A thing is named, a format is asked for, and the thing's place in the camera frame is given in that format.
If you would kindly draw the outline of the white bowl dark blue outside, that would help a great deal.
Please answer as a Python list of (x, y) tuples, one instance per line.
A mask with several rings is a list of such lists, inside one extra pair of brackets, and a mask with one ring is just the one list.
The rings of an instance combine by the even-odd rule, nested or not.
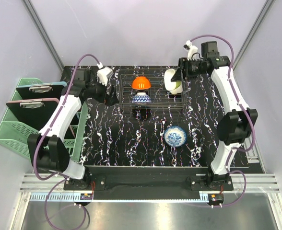
[(164, 86), (168, 91), (173, 91), (181, 86), (180, 81), (171, 81), (175, 73), (174, 69), (168, 69), (164, 73)]

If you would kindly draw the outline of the yellow floral scalloped bowl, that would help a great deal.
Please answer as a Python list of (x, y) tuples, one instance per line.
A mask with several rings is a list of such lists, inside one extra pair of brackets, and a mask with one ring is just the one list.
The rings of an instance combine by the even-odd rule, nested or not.
[(178, 86), (176, 89), (174, 90), (171, 90), (170, 93), (175, 95), (175, 94), (179, 94), (179, 93), (182, 93), (183, 91), (183, 88), (182, 88), (182, 85)]

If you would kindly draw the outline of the blue white zigzag bowl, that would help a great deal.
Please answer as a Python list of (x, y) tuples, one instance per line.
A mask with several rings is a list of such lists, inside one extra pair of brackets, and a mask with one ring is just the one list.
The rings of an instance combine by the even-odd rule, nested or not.
[(145, 92), (136, 93), (131, 101), (133, 104), (150, 104), (152, 102), (150, 96)]

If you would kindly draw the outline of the orange bowl white inside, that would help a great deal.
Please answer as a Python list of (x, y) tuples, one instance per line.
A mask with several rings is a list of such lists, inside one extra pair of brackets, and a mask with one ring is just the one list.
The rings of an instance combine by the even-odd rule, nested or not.
[(151, 88), (151, 83), (145, 76), (138, 76), (133, 80), (131, 87), (135, 90), (147, 90)]

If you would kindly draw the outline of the blue white floral bowl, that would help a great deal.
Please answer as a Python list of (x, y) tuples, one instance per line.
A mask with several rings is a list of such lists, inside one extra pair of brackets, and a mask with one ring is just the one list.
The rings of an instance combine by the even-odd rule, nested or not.
[(177, 148), (186, 143), (187, 135), (183, 128), (170, 126), (164, 132), (164, 140), (169, 146)]

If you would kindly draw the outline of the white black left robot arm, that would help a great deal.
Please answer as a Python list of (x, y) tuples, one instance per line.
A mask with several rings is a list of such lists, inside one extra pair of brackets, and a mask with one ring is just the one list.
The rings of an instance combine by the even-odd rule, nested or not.
[(38, 170), (45, 170), (52, 176), (59, 174), (64, 178), (74, 179), (74, 184), (82, 190), (91, 185), (91, 178), (86, 175), (85, 167), (70, 158), (64, 145), (64, 138), (74, 116), (88, 98), (93, 98), (106, 106), (113, 106), (119, 102), (114, 86), (110, 92), (107, 91), (112, 75), (111, 68), (100, 67), (95, 81), (71, 78), (51, 118), (37, 134), (29, 135), (27, 145), (30, 160), (39, 180), (50, 178), (39, 175)]

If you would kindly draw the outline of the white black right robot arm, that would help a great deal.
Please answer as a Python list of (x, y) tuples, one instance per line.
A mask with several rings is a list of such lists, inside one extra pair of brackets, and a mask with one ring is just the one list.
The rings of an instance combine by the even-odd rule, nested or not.
[(179, 59), (171, 81), (188, 81), (207, 74), (218, 89), (224, 106), (223, 118), (217, 126), (218, 149), (205, 174), (206, 186), (216, 190), (228, 182), (230, 164), (236, 151), (242, 150), (240, 147), (248, 137), (255, 136), (258, 112), (251, 109), (242, 97), (234, 79), (232, 59), (220, 55), (217, 42), (202, 43), (198, 59), (194, 58), (198, 49), (191, 41), (187, 41), (184, 47), (188, 55)]

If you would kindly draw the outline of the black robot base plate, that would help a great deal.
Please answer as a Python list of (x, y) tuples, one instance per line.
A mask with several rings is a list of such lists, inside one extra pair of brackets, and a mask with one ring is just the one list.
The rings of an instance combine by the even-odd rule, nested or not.
[(203, 174), (92, 174), (86, 182), (71, 179), (64, 184), (64, 190), (107, 191), (113, 188), (128, 187), (179, 187), (192, 191), (232, 191), (231, 177), (218, 184), (208, 184)]

